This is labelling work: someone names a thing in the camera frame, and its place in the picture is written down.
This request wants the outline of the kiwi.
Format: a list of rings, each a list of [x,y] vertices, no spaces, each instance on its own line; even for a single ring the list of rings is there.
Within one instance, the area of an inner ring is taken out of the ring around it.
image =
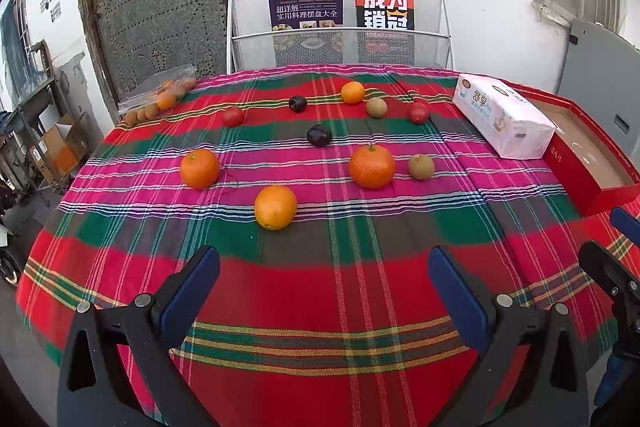
[[[388,111],[384,98],[371,98],[367,101],[366,111],[371,118],[382,119]]]
[[[412,155],[408,161],[408,173],[419,181],[431,179],[435,173],[434,160],[425,154]]]

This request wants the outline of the large yellow-orange orange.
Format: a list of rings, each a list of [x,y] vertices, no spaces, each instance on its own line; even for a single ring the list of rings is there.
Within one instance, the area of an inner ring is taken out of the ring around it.
[[[255,218],[258,225],[268,231],[285,229],[293,221],[296,211],[296,196],[283,185],[267,186],[255,198]]]

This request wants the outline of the red tomato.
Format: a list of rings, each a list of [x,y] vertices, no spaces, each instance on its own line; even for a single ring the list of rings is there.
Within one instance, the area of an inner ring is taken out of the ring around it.
[[[236,128],[244,124],[246,114],[244,110],[236,106],[226,108],[222,112],[222,124],[226,128]]]
[[[413,124],[424,124],[424,122],[427,121],[428,117],[430,117],[430,111],[425,104],[420,102],[413,102],[408,105],[408,121],[412,122]]]

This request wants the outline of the orange with stem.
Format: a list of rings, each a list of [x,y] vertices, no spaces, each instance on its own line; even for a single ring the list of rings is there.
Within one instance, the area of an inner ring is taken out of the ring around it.
[[[382,188],[392,182],[396,172],[395,158],[381,145],[363,145],[349,159],[349,173],[364,188]]]

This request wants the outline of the dark plum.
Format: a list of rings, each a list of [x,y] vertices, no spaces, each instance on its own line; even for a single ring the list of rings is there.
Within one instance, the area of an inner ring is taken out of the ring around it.
[[[333,133],[324,124],[315,124],[308,129],[306,138],[312,146],[325,147],[332,142]]]
[[[292,96],[292,98],[288,99],[288,108],[296,114],[304,113],[307,105],[307,99],[301,95],[294,95]]]

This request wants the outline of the plastic bag of fruits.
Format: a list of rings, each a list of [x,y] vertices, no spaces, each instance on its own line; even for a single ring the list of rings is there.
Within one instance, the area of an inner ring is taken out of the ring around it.
[[[191,64],[153,74],[118,103],[118,115],[135,126],[168,112],[195,87],[195,74]]]

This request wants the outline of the red cardboard tray box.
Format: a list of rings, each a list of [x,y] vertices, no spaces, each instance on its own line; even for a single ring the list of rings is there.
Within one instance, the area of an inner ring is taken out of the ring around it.
[[[639,197],[638,169],[579,105],[522,84],[512,82],[510,87],[555,124],[542,159],[582,217],[608,212]]]

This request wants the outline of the white tissue pack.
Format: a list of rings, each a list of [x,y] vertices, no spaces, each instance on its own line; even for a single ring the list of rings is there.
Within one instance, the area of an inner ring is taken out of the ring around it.
[[[460,74],[452,101],[504,159],[541,159],[555,134],[544,113],[492,77]]]

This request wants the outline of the cardboard boxes on floor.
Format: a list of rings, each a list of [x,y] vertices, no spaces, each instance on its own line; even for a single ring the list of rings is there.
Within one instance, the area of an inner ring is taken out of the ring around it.
[[[80,165],[88,153],[88,141],[81,121],[65,114],[28,150],[30,159],[43,175],[44,181],[55,185]]]

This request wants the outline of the metal workbench shelf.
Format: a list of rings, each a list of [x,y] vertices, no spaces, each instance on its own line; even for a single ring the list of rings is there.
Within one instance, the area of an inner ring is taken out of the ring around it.
[[[29,95],[18,101],[14,111],[10,114],[6,123],[14,131],[17,138],[24,140],[26,145],[25,158],[29,158],[29,150],[33,147],[39,155],[40,161],[46,167],[51,180],[48,187],[58,195],[63,195],[66,187],[65,176],[60,176],[56,171],[53,160],[48,156],[49,150],[43,150],[40,143],[43,136],[36,131],[35,124],[41,124],[40,115],[53,106],[58,112],[64,108],[61,95],[58,93],[58,80],[56,79],[49,47],[44,40],[32,44],[27,51],[27,58],[33,60],[40,58],[42,70],[37,70],[41,79]]]

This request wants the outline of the plaid tablecloth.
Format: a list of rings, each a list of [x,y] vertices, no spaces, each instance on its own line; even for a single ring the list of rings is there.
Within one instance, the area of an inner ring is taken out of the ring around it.
[[[359,104],[341,99],[359,81]],[[499,158],[452,101],[454,72],[401,66],[297,66],[202,79],[168,113],[121,124],[80,170],[38,235],[17,287],[18,313],[59,360],[78,303],[126,305],[156,291],[202,245],[220,277],[171,356],[225,426],[424,426],[475,361],[427,276],[446,245],[495,293],[565,303],[589,362],[614,343],[611,303],[579,269],[600,242],[630,271],[639,251],[608,216],[579,216],[541,160]],[[304,113],[288,99],[304,96]],[[366,111],[384,98],[382,119]],[[425,104],[424,124],[407,108]],[[244,110],[226,128],[222,112]],[[325,147],[306,138],[315,124]],[[396,172],[382,188],[349,173],[358,147],[381,145]],[[205,190],[180,162],[206,148],[220,164]],[[408,173],[412,155],[435,173]],[[258,225],[255,198],[283,185],[297,199],[283,230]]]

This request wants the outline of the small back orange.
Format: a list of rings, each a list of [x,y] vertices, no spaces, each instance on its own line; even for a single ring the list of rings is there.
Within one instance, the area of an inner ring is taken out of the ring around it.
[[[349,105],[359,104],[366,95],[366,88],[359,81],[349,81],[344,84],[340,92],[341,99]]]

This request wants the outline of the red black book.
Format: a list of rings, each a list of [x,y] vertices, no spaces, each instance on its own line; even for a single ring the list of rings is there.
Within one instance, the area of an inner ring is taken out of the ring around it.
[[[357,26],[369,29],[414,29],[414,0],[355,0]]]

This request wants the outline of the white metal mesh rack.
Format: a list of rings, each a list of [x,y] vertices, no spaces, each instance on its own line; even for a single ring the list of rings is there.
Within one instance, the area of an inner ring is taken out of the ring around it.
[[[298,64],[452,69],[446,0],[228,0],[227,72]]]

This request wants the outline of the dark cookbook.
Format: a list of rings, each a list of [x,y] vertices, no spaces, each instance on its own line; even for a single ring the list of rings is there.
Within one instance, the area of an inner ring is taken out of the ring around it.
[[[272,31],[343,25],[343,0],[268,0]]]

